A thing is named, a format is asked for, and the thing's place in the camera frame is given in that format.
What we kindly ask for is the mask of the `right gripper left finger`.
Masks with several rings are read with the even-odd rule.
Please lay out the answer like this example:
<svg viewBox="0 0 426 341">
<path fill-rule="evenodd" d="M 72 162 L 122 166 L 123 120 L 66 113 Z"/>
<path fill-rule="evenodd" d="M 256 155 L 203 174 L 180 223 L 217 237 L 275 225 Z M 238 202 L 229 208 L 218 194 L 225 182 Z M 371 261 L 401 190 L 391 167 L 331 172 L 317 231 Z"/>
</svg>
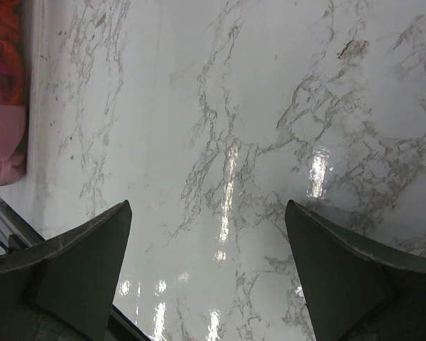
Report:
<svg viewBox="0 0 426 341">
<path fill-rule="evenodd" d="M 131 229 L 128 201 L 0 256 L 0 340 L 103 340 Z"/>
</svg>

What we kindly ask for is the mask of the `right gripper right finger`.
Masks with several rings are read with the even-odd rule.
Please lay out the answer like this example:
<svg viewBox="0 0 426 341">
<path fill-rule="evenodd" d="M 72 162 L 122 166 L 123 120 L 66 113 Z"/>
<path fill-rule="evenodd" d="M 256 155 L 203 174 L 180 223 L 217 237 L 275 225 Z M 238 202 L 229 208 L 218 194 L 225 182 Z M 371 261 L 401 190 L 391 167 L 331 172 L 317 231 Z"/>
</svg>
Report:
<svg viewBox="0 0 426 341">
<path fill-rule="evenodd" d="M 426 340 L 426 258 L 289 200 L 285 225 L 317 340 Z"/>
</svg>

